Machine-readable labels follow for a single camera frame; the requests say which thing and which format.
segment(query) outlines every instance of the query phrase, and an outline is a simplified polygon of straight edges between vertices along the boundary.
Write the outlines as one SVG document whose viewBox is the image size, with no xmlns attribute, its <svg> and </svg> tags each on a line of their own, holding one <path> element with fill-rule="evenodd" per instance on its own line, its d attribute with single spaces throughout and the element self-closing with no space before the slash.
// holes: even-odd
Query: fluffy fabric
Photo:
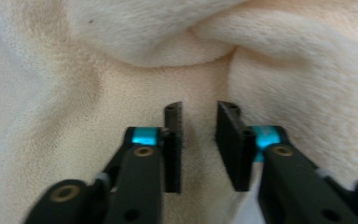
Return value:
<svg viewBox="0 0 358 224">
<path fill-rule="evenodd" d="M 50 184 L 92 181 L 126 127 L 162 125 L 176 101 L 184 193 L 164 195 L 164 223 L 257 223 L 213 142 L 216 100 L 282 125 L 351 187 L 358 1 L 0 0 L 0 223 Z"/>
</svg>

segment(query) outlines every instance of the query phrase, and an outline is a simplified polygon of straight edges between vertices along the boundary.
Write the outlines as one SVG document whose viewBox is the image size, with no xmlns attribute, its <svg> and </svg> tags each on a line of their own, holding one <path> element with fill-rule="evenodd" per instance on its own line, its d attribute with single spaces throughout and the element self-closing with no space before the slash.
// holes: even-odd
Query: blue tape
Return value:
<svg viewBox="0 0 358 224">
<path fill-rule="evenodd" d="M 252 126 L 256 133 L 255 144 L 257 146 L 257 154 L 255 161 L 264 161 L 263 151 L 272 144 L 280 143 L 281 137 L 273 126 Z"/>
<path fill-rule="evenodd" d="M 132 136 L 133 144 L 156 146 L 158 143 L 158 128 L 135 128 Z"/>
</svg>

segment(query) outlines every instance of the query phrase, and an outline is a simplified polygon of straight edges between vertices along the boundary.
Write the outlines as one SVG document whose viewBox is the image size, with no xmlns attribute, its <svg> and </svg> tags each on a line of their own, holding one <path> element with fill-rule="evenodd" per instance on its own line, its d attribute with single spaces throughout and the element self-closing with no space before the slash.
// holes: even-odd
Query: round metal screw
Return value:
<svg viewBox="0 0 358 224">
<path fill-rule="evenodd" d="M 80 187 L 76 185 L 65 185 L 55 189 L 50 194 L 50 199 L 55 203 L 63 203 L 69 201 L 80 193 Z"/>
<path fill-rule="evenodd" d="M 288 147 L 275 147 L 272 150 L 280 156 L 293 156 L 293 150 Z"/>
<path fill-rule="evenodd" d="M 133 154 L 137 157 L 148 157 L 153 155 L 154 149 L 151 147 L 138 147 L 133 151 Z"/>
</svg>

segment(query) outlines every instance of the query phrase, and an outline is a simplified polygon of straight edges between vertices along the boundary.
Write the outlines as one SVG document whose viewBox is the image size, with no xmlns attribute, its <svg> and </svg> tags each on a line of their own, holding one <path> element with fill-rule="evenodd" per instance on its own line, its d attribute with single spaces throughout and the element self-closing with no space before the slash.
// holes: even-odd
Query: cream towel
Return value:
<svg viewBox="0 0 358 224">
<path fill-rule="evenodd" d="M 176 101 L 183 194 L 164 196 L 164 223 L 256 223 L 213 142 L 216 100 L 351 187 L 358 1 L 0 0 L 0 224 L 57 181 L 92 181 L 126 127 L 162 125 Z"/>
</svg>

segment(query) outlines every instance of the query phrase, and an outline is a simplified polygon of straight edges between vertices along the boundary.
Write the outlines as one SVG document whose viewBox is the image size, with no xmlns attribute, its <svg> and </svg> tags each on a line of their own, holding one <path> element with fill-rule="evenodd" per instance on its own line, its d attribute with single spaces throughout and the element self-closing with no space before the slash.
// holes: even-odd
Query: towel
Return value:
<svg viewBox="0 0 358 224">
<path fill-rule="evenodd" d="M 260 223 L 213 140 L 216 101 L 358 179 L 358 0 L 0 0 L 0 224 L 92 183 L 129 126 L 184 105 L 183 193 L 163 223 Z M 260 176 L 261 168 L 255 169 Z"/>
</svg>

